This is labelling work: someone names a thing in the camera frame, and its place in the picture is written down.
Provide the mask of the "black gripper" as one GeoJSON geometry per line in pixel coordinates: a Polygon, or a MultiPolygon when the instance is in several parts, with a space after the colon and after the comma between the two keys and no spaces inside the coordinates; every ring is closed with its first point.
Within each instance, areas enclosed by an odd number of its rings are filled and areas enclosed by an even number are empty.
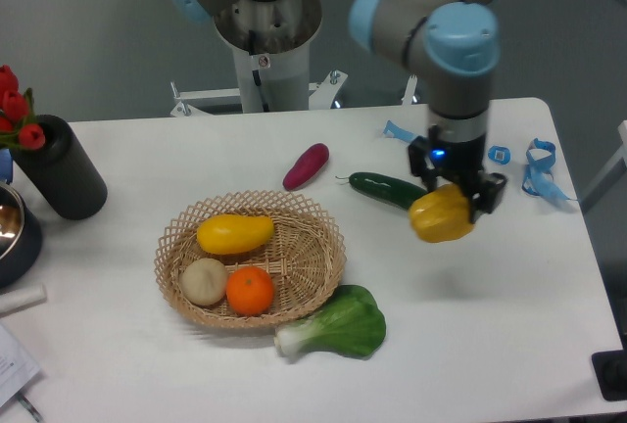
{"type": "Polygon", "coordinates": [[[428,192],[437,189],[439,176],[457,184],[469,200],[471,223],[500,205],[507,185],[505,175],[483,171],[485,143],[486,134],[451,142],[445,139],[444,128],[434,124],[428,129],[428,139],[417,136],[408,146],[410,173],[428,192]]]}

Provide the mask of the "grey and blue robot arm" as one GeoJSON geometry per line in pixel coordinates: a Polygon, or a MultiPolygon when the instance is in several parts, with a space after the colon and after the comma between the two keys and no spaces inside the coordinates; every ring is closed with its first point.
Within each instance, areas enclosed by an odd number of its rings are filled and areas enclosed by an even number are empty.
{"type": "MultiPolygon", "coordinates": [[[[210,20],[231,48],[247,113],[310,107],[310,44],[319,0],[171,0],[210,20]]],[[[476,219],[500,203],[506,178],[484,169],[492,80],[500,57],[494,0],[355,0],[349,32],[367,52],[421,79],[427,132],[411,141],[410,171],[428,190],[455,183],[476,219]]]]}

